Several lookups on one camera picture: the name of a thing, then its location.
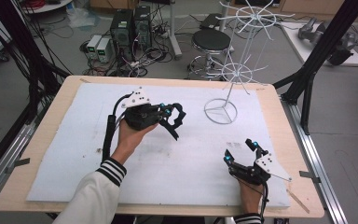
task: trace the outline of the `wooden table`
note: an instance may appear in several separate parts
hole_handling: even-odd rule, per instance
[[[82,83],[112,83],[153,86],[182,86],[196,88],[223,88],[227,83],[214,81],[128,78],[128,77],[68,77],[44,116],[33,139],[25,149],[22,158],[31,162],[17,167],[0,193],[0,211],[15,212],[61,212],[66,203],[27,202],[26,197],[34,183],[39,165],[59,125],[76,96]],[[311,179],[299,175],[308,171],[298,148],[289,121],[283,111],[277,92],[271,85],[246,84],[248,90],[257,93],[264,119],[276,156],[280,164],[293,178],[286,182],[291,206],[288,208],[267,208],[266,217],[322,217],[324,210]],[[195,206],[195,205],[149,205],[119,204],[118,214],[176,215],[231,217],[241,213],[238,206]]]

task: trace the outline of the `round stool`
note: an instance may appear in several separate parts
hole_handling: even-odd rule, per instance
[[[212,55],[227,51],[230,37],[223,32],[207,29],[193,34],[191,42],[195,49],[205,53],[205,55],[198,56],[191,61],[187,67],[189,71],[187,79],[190,78],[191,74],[197,74],[208,79],[220,75],[217,71],[222,70],[223,63],[219,59],[212,57]]]

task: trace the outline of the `floor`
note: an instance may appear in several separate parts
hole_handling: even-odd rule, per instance
[[[218,1],[182,0],[176,4],[177,27],[182,33],[194,33],[198,23],[188,14],[203,20],[204,14],[220,12]],[[163,8],[163,17],[169,10]],[[90,39],[92,34],[105,33],[110,25],[109,15],[97,18],[93,27],[70,29],[64,10],[40,15],[40,20],[51,32],[47,41],[62,62],[73,74],[82,74],[87,67],[87,60],[79,46]],[[302,62],[296,56],[282,30],[273,28],[274,41],[268,43],[259,66],[268,67],[256,74],[255,79],[260,82],[274,83],[297,71]],[[254,46],[262,46],[266,36],[262,33],[257,37]],[[187,77],[186,67],[199,53],[190,46],[190,36],[178,35],[183,58],[169,63],[156,63],[147,67],[145,78],[176,78]],[[41,46],[40,39],[35,42]],[[234,57],[239,57],[244,40],[236,37],[234,43]],[[21,113],[28,101],[28,85],[16,65],[9,61],[0,62],[0,141],[6,134],[14,120]],[[284,93],[286,87],[278,89]],[[324,169],[332,183],[339,203],[349,223],[358,223],[358,67],[323,66],[314,80],[314,89],[310,109],[310,134],[318,149]],[[160,218],[153,217],[147,223],[159,223]],[[4,213],[0,212],[0,223],[51,223],[45,214],[37,213]],[[332,223],[326,214],[318,219],[291,218],[291,223]],[[265,223],[273,223],[268,218]]]

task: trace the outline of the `person's hand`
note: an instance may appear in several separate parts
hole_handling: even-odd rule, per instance
[[[241,189],[241,203],[244,214],[258,213],[258,204],[264,190],[263,185],[253,185],[238,180]]]
[[[120,164],[124,164],[129,156],[135,151],[135,148],[142,142],[145,134],[152,131],[157,126],[158,123],[141,131],[136,131],[127,124],[126,120],[123,119],[119,125],[117,147],[111,158],[118,161]]]

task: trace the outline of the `black and white striped cuff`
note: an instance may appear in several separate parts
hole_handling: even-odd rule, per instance
[[[101,164],[101,167],[97,172],[105,175],[110,181],[120,187],[121,181],[123,181],[127,170],[123,165],[118,163],[118,161],[109,158]]]
[[[237,224],[261,224],[260,215],[257,213],[249,213],[234,217],[234,221]]]

